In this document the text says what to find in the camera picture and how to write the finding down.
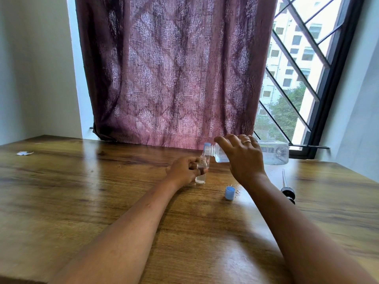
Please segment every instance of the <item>left hand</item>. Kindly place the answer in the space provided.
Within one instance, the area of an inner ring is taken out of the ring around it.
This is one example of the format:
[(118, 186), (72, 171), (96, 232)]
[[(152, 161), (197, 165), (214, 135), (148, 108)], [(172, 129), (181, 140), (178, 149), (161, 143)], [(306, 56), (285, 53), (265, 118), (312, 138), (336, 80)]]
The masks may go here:
[(171, 166), (166, 167), (166, 179), (173, 181), (177, 189), (189, 184), (201, 175), (201, 170), (197, 169), (198, 161), (199, 158), (195, 156), (183, 156), (176, 159)]

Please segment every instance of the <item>small glass vial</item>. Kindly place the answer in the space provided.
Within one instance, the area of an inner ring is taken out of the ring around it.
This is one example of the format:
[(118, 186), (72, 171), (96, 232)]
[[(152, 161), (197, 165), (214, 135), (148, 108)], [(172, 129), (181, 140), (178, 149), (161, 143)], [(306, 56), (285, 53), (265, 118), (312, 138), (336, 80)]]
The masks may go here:
[[(202, 168), (208, 168), (208, 165), (206, 163), (206, 156), (202, 155), (201, 157), (199, 157), (199, 159), (200, 159), (200, 161), (197, 164), (197, 168), (201, 168), (201, 167)], [(204, 184), (205, 183), (205, 176), (206, 176), (206, 174), (197, 176), (195, 179), (195, 182), (197, 184)]]

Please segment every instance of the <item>plastic bottle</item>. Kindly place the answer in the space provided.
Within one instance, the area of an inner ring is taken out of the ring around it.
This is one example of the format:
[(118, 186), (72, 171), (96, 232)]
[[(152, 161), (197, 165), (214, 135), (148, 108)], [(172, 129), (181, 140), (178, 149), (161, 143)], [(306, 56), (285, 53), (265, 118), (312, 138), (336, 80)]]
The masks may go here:
[[(286, 142), (278, 142), (275, 140), (259, 140), (258, 141), (263, 152), (264, 164), (286, 164), (289, 158), (289, 146)], [(214, 156), (216, 162), (229, 162), (225, 152), (216, 143), (211, 146), (204, 146), (204, 154)]]
[[(205, 148), (206, 147), (210, 147), (211, 144), (209, 142), (206, 142), (204, 144), (204, 150), (203, 150), (203, 154), (201, 155), (200, 157), (200, 162), (199, 164), (197, 165), (197, 168), (209, 168), (209, 162), (210, 162), (210, 159), (211, 159), (211, 156), (210, 155), (205, 155)], [(199, 175), (196, 177), (195, 179), (195, 182), (197, 184), (204, 184), (205, 183), (205, 175)]]

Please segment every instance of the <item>forearm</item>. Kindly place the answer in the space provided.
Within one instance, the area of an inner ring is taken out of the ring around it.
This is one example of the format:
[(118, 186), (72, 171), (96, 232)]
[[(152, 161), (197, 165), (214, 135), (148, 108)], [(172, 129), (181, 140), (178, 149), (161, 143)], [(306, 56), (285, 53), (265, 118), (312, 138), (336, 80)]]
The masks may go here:
[(298, 283), (376, 283), (266, 176), (247, 191), (257, 205)]
[(138, 283), (160, 219), (176, 191), (170, 181), (155, 185), (51, 283)]

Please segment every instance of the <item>right hand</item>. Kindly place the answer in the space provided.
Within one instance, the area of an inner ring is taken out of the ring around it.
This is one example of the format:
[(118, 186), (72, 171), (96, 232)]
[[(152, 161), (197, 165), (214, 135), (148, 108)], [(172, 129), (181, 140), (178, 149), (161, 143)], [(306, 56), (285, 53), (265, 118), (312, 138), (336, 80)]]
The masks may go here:
[(215, 142), (227, 155), (230, 171), (242, 186), (246, 187), (262, 177), (267, 177), (262, 150), (254, 137), (227, 134), (225, 137), (215, 137)]

